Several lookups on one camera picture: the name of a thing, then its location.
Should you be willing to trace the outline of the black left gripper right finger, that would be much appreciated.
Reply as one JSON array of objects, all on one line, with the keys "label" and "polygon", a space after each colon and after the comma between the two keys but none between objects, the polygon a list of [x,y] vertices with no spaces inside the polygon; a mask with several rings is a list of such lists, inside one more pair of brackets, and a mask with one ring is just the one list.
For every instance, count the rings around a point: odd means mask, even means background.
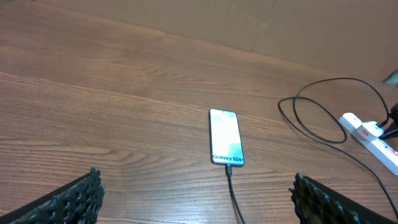
[{"label": "black left gripper right finger", "polygon": [[301,224],[397,224],[300,173],[290,192]]}]

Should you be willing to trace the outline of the Samsung Galaxy smartphone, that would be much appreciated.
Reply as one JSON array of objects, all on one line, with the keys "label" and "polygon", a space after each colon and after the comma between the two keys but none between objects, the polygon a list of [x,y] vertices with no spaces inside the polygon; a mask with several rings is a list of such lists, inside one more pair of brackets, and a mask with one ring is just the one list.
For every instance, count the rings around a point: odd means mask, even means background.
[{"label": "Samsung Galaxy smartphone", "polygon": [[233,111],[209,110],[211,160],[215,164],[245,165],[238,116]]}]

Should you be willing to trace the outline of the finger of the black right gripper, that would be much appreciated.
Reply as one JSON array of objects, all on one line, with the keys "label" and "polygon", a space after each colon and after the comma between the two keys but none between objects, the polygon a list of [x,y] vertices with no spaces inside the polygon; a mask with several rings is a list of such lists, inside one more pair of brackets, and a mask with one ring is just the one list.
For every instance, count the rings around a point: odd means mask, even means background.
[{"label": "finger of the black right gripper", "polygon": [[382,134],[379,138],[381,140],[387,140],[387,139],[392,139],[397,137],[397,108],[398,108],[398,103],[396,103],[392,108],[389,113],[389,118],[393,120],[391,125],[384,131],[384,134]]}]

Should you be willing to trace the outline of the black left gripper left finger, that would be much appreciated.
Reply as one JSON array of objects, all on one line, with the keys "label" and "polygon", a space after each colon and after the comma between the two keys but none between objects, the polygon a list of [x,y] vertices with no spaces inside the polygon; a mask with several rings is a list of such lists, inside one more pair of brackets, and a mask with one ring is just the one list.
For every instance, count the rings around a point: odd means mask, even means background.
[{"label": "black left gripper left finger", "polygon": [[104,199],[101,172],[89,173],[1,216],[1,223],[96,223]]}]

